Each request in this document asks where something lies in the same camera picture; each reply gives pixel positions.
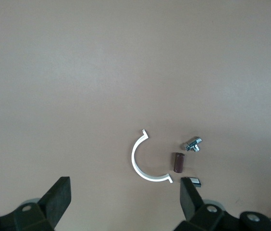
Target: brown surface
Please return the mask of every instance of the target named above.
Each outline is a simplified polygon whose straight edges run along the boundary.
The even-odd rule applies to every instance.
[[[183,176],[271,217],[271,0],[0,1],[1,215],[60,176],[57,231],[172,230]]]

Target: metal t-fitting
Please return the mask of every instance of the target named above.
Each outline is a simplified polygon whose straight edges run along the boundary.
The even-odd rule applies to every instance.
[[[199,147],[198,147],[198,143],[201,143],[202,139],[198,136],[192,138],[191,140],[189,140],[186,144],[184,144],[184,147],[187,151],[190,151],[191,149],[193,149],[194,152],[198,152],[199,151]]]

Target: small metal part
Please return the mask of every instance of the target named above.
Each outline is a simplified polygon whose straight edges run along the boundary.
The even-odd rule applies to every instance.
[[[252,213],[248,214],[247,218],[249,218],[251,221],[255,221],[255,222],[259,222],[260,221],[259,217],[256,216],[255,214],[252,214]]]
[[[174,172],[182,173],[184,168],[185,154],[175,153]]]
[[[193,178],[193,177],[188,177],[188,178],[192,181],[195,187],[200,188],[202,186],[198,178]]]
[[[207,210],[209,212],[211,212],[211,213],[216,213],[218,211],[217,208],[215,206],[212,206],[212,205],[208,206]]]
[[[140,145],[140,143],[142,143],[143,141],[148,139],[148,134],[146,133],[146,131],[143,129],[142,132],[143,132],[143,136],[141,136],[135,142],[134,147],[131,152],[131,163],[132,163],[132,166],[134,167],[135,171],[137,172],[137,174],[140,175],[140,177],[142,177],[146,180],[149,180],[149,181],[159,182],[159,181],[169,180],[170,183],[173,183],[173,180],[169,174],[166,174],[166,175],[160,176],[160,177],[150,176],[150,175],[144,173],[136,164],[136,161],[135,161],[136,148]]]
[[[184,144],[184,147],[187,151],[190,151],[191,149],[194,152],[198,152],[199,151],[199,147],[197,144],[201,143],[202,139],[198,136],[192,138],[191,140],[189,140],[186,144]]]
[[[25,211],[29,211],[32,207],[30,205],[28,206],[25,206],[22,208],[22,211],[25,212]]]

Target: metal screw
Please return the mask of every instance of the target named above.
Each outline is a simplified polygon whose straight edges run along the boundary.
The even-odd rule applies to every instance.
[[[216,213],[218,211],[217,208],[215,206],[212,206],[212,205],[208,206],[207,210],[209,212],[211,212],[211,213]]]
[[[251,214],[251,213],[247,215],[247,218],[249,218],[251,221],[255,221],[255,222],[260,221],[258,216],[256,216],[255,214]]]
[[[30,205],[27,205],[25,207],[22,208],[22,211],[25,212],[25,211],[29,211],[32,207]]]
[[[184,147],[187,151],[193,150],[194,152],[198,152],[199,147],[197,144],[201,142],[202,142],[202,139],[200,137],[194,137],[191,140],[189,140],[186,144],[184,144]]]

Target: white c-shaped bracket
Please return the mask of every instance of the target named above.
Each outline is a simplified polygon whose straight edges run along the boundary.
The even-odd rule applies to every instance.
[[[143,132],[143,136],[141,136],[135,142],[134,147],[132,149],[132,154],[131,154],[131,162],[132,162],[132,166],[134,167],[135,171],[137,172],[137,174],[140,175],[140,177],[143,177],[144,179],[149,180],[149,181],[159,182],[159,181],[169,180],[170,183],[173,183],[173,180],[169,174],[166,174],[166,175],[160,176],[160,177],[153,177],[153,176],[150,176],[150,175],[147,175],[146,173],[144,173],[137,166],[136,161],[135,161],[136,148],[139,146],[140,143],[142,143],[143,141],[148,139],[148,135],[147,135],[146,131],[143,129],[142,132]]]

